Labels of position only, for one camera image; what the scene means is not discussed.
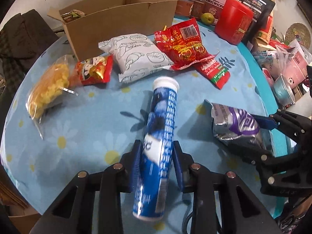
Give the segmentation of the blue tablet tube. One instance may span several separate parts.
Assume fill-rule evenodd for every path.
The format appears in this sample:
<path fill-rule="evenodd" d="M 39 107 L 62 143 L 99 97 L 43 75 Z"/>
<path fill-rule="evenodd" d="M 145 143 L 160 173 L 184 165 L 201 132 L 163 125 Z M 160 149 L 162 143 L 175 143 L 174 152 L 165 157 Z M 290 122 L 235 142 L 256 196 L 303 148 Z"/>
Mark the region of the blue tablet tube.
<path fill-rule="evenodd" d="M 164 215 L 178 90 L 172 77 L 158 77 L 153 82 L 133 205 L 133 215 L 143 221 L 158 221 Z"/>

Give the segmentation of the silver purple snack bag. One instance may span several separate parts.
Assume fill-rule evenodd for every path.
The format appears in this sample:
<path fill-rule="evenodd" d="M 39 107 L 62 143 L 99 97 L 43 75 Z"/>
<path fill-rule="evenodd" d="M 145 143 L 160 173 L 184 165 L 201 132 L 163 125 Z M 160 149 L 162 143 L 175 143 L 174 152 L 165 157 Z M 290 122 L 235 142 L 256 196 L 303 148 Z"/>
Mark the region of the silver purple snack bag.
<path fill-rule="evenodd" d="M 265 150 L 260 125 L 246 110 L 208 102 L 211 106 L 212 130 L 223 144 L 236 144 Z"/>

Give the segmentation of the red spicy strip packet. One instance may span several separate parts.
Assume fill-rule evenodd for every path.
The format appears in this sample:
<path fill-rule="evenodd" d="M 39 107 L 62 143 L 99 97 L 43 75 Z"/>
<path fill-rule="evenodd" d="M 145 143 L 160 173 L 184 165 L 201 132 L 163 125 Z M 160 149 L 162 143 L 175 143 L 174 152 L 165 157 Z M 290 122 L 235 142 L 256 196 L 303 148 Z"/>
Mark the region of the red spicy strip packet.
<path fill-rule="evenodd" d="M 230 72 L 228 69 L 215 59 L 196 63 L 194 67 L 219 90 L 221 90 L 230 79 Z"/>

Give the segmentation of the small red cartoon snack bag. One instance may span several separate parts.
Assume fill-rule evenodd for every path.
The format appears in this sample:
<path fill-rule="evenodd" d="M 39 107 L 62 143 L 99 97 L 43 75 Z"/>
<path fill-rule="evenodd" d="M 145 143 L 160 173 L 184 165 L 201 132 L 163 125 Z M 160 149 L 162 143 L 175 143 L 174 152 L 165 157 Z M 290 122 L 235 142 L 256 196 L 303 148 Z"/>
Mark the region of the small red cartoon snack bag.
<path fill-rule="evenodd" d="M 70 77 L 71 86 L 108 83 L 111 79 L 113 56 L 97 56 L 76 63 Z"/>

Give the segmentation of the yellow waffle bread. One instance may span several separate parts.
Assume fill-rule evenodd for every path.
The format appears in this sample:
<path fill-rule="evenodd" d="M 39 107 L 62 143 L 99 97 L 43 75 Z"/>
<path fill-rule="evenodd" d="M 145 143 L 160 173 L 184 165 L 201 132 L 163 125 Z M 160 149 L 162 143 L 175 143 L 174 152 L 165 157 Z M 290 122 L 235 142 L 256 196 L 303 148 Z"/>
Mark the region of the yellow waffle bread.
<path fill-rule="evenodd" d="M 66 54 L 49 66 L 28 93 L 26 109 L 41 138 L 42 117 L 47 109 L 63 101 L 64 95 L 77 96 L 75 88 L 80 80 L 75 69 L 74 56 Z"/>

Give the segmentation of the white croissant bread bag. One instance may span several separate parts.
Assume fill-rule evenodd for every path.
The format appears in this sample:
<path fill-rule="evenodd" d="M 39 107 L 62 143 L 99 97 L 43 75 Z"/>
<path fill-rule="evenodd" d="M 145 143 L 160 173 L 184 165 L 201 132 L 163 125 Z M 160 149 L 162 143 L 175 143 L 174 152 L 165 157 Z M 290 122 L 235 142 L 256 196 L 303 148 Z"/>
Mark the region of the white croissant bread bag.
<path fill-rule="evenodd" d="M 120 68 L 119 82 L 132 83 L 174 63 L 147 36 L 120 35 L 98 43 L 99 49 L 113 56 Z"/>

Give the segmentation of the red crinkled snack bag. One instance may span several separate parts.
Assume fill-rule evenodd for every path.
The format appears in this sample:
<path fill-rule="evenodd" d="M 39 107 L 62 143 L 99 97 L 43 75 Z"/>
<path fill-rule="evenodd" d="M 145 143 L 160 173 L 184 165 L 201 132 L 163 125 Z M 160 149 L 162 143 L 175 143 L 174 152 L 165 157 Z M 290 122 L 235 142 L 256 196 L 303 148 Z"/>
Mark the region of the red crinkled snack bag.
<path fill-rule="evenodd" d="M 171 60 L 171 63 L 165 67 L 167 70 L 184 70 L 215 57 L 204 47 L 195 19 L 189 19 L 155 32 L 154 40 L 159 50 Z"/>

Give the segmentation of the woven round basket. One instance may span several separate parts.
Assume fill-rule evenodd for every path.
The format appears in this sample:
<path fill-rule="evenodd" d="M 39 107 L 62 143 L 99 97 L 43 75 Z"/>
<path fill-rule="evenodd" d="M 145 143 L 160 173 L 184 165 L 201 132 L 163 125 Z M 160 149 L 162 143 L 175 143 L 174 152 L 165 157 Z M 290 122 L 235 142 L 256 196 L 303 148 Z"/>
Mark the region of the woven round basket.
<path fill-rule="evenodd" d="M 296 39 L 300 45 L 309 49 L 311 44 L 311 35 L 308 28 L 302 23 L 293 23 L 286 31 L 285 42 L 291 43 Z"/>

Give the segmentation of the orange carton box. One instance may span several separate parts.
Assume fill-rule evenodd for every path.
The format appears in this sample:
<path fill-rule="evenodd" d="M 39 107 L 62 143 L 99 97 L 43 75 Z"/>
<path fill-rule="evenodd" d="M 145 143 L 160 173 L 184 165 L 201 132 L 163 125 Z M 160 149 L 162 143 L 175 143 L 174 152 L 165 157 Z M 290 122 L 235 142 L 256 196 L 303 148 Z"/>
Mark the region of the orange carton box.
<path fill-rule="evenodd" d="M 263 9 L 262 25 L 256 34 L 256 38 L 268 44 L 271 39 L 271 34 L 273 30 L 273 8 L 270 10 L 267 4 Z"/>

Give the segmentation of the black stand-up pouch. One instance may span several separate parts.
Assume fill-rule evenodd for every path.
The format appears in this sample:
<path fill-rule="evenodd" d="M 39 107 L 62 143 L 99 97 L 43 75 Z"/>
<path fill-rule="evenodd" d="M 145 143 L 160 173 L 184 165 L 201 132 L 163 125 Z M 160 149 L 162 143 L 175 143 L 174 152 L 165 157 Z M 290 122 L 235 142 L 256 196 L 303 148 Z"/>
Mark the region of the black stand-up pouch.
<path fill-rule="evenodd" d="M 272 0 L 237 0 L 247 6 L 253 12 L 252 22 L 245 33 L 242 42 L 247 44 L 257 34 L 261 27 L 265 27 L 268 17 L 273 11 L 275 2 Z"/>

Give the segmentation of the red tin canister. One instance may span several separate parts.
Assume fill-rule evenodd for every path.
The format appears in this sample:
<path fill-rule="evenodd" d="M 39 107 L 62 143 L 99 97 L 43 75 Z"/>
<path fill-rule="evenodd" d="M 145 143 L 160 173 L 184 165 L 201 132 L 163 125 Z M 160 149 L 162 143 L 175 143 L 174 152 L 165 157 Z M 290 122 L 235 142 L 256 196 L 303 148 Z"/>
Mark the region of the red tin canister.
<path fill-rule="evenodd" d="M 226 0 L 215 26 L 215 33 L 232 45 L 238 45 L 253 19 L 252 10 L 237 0 Z"/>

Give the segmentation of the green apple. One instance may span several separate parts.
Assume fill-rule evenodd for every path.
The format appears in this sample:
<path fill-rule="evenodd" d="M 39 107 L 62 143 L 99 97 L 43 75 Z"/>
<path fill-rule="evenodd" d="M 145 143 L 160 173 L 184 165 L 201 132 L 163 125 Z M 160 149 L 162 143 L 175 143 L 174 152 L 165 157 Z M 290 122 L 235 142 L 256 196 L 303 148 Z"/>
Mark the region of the green apple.
<path fill-rule="evenodd" d="M 214 18 L 214 15 L 211 13 L 203 13 L 200 17 L 200 20 L 205 25 L 213 25 L 215 18 Z"/>

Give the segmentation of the pink lidded jar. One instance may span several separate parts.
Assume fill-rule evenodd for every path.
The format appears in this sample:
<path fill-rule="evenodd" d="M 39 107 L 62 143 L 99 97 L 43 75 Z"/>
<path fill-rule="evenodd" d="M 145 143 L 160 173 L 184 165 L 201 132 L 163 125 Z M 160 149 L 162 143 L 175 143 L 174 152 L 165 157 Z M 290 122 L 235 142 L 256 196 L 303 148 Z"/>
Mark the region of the pink lidded jar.
<path fill-rule="evenodd" d="M 210 13 L 214 16 L 215 20 L 212 25 L 215 25 L 218 22 L 225 1 L 226 0 L 206 0 L 203 13 Z"/>

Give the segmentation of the clear jar red powder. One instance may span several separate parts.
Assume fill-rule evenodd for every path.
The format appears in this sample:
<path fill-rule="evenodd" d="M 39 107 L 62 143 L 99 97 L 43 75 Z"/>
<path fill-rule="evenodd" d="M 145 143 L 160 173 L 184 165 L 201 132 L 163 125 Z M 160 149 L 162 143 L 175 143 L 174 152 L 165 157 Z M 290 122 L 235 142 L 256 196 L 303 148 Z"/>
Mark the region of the clear jar red powder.
<path fill-rule="evenodd" d="M 194 0 L 178 0 L 175 15 L 190 17 Z"/>

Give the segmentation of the cardboard box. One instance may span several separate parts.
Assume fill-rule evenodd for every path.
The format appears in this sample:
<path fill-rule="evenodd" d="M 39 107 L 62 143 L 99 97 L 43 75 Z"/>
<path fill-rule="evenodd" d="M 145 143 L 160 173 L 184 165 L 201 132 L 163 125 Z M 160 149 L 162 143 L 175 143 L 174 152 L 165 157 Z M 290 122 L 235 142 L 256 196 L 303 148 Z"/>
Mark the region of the cardboard box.
<path fill-rule="evenodd" d="M 152 35 L 172 24 L 178 0 L 82 0 L 48 16 L 63 24 L 78 60 L 98 56 L 100 41 L 142 33 Z"/>

